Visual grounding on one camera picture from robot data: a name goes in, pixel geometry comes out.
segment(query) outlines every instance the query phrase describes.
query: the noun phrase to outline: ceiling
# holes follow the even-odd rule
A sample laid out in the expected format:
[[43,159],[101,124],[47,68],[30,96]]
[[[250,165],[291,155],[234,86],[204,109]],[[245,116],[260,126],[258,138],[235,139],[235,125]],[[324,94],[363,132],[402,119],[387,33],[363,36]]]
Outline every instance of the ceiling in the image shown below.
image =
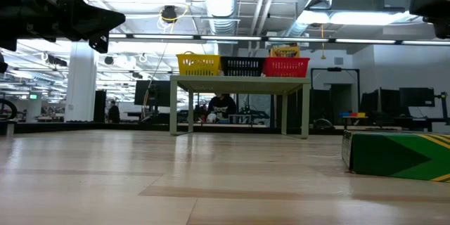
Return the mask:
[[[127,21],[114,29],[112,33],[173,33],[173,34],[210,34],[205,0],[86,0],[93,6],[107,8],[124,13]],[[296,19],[295,5],[297,0],[273,0],[269,9],[262,33],[280,32],[289,28]],[[160,11],[164,6],[176,6],[179,18],[173,26],[158,23]],[[256,0],[238,0],[236,19],[238,34],[250,32],[256,8]],[[387,26],[379,25],[310,25],[306,31],[310,37],[346,37],[377,39],[433,39],[431,25],[420,21],[402,22]],[[311,44],[309,49],[318,49],[321,45]],[[46,99],[60,101],[64,99],[67,88],[68,69],[48,64],[47,54],[60,58],[70,64],[71,42],[58,40],[51,43],[43,40],[20,40],[18,51],[2,50],[5,61],[10,65],[3,76],[0,89],[9,96],[21,96],[23,91],[45,90]],[[331,44],[327,49],[346,49],[347,45]],[[98,89],[108,89],[110,98],[132,101],[136,80],[126,70],[141,72],[144,79],[169,79],[168,72],[178,72],[176,54],[191,51],[200,54],[217,52],[216,44],[191,43],[155,43],[144,41],[114,41],[110,43],[108,54],[99,55],[97,74]],[[106,65],[106,56],[116,58],[116,63]],[[34,70],[14,71],[13,68]]]

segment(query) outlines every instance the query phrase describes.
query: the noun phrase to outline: yellow basket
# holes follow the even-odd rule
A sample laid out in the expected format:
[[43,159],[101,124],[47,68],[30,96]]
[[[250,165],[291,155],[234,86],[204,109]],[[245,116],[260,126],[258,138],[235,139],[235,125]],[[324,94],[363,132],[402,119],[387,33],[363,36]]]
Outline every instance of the yellow basket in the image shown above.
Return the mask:
[[220,56],[178,54],[180,75],[217,76],[220,70]]

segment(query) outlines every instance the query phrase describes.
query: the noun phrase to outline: table leg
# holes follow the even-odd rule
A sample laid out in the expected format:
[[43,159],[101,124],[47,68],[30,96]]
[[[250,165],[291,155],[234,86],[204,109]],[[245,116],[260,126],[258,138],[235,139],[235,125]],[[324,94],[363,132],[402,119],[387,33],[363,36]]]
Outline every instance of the table leg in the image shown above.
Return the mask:
[[283,105],[281,106],[281,134],[286,135],[288,128],[288,95],[283,94]]
[[194,131],[194,93],[192,90],[189,90],[189,113],[188,113],[188,132],[191,133]]
[[302,139],[307,139],[309,135],[309,91],[310,84],[303,85],[303,103],[302,103]]
[[176,90],[178,89],[178,82],[177,81],[170,81],[170,124],[169,124],[169,130],[171,135],[176,135]]

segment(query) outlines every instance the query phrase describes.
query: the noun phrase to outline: white column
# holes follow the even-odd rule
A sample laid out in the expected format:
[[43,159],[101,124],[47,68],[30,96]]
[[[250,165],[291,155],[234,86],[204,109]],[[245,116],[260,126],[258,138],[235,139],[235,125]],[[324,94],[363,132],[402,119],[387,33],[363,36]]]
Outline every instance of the white column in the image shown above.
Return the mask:
[[27,118],[26,122],[37,122],[36,117],[41,115],[42,92],[31,91],[28,96]]
[[72,42],[64,120],[92,121],[96,96],[97,53],[87,42]]

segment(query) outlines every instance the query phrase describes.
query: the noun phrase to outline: plastic basket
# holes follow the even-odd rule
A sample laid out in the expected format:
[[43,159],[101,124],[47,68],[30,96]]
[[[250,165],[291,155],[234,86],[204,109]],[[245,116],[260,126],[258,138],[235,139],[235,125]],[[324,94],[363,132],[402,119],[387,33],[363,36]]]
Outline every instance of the plastic basket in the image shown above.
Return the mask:
[[220,56],[178,54],[180,75],[217,76],[220,70]]
[[221,57],[221,67],[226,76],[261,77],[266,58]]
[[266,58],[264,74],[267,77],[306,77],[309,58]]

